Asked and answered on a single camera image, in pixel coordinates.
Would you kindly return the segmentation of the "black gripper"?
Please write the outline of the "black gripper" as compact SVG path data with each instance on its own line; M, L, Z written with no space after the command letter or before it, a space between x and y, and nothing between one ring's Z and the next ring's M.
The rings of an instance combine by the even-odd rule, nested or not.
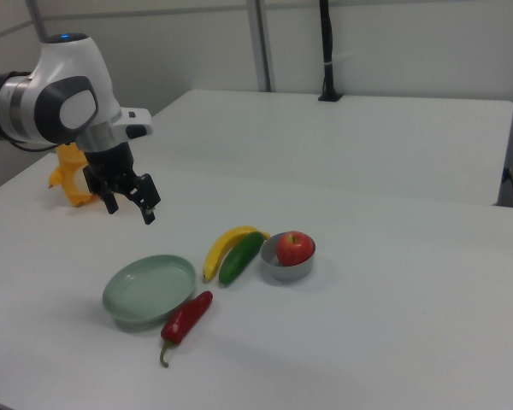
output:
M137 176L133 171L133 154L128 143L105 151L85 152L85 158L87 166L83 173L88 189L92 194L98 194L109 214L119 209L115 192L127 194L139 208L146 225L155 220L155 207L161 197L148 173Z

